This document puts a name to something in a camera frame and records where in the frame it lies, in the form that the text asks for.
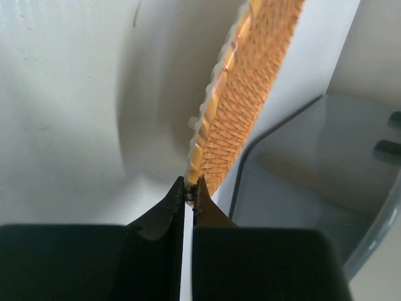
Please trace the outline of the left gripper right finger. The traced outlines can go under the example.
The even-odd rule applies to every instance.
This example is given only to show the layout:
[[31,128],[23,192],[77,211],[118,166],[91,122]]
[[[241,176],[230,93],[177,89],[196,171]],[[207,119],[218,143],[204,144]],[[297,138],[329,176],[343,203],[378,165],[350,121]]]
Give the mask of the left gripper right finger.
[[238,227],[212,201],[203,177],[193,210],[193,300],[349,300],[324,233]]

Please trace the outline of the round orange woven tray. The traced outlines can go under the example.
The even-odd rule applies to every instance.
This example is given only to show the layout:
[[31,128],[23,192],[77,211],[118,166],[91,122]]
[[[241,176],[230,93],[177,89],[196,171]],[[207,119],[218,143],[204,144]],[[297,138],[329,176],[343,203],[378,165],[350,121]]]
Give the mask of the round orange woven tray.
[[206,86],[187,156],[185,188],[200,178],[214,194],[239,157],[288,52],[303,1],[239,7]]

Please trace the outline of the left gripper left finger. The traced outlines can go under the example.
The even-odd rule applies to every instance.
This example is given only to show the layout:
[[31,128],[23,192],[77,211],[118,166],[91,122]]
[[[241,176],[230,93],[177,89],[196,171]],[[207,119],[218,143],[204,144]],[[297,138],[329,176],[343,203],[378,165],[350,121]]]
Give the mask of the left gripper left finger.
[[1,227],[2,300],[178,300],[184,180],[128,225]]

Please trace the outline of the square bamboo mat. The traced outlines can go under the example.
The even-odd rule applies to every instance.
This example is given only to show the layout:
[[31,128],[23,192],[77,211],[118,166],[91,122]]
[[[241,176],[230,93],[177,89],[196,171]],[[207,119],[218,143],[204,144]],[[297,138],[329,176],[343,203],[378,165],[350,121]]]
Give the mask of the square bamboo mat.
[[363,199],[338,184],[333,184],[311,167],[269,152],[258,155],[257,162],[262,169],[283,181],[316,193],[346,209],[366,214]]

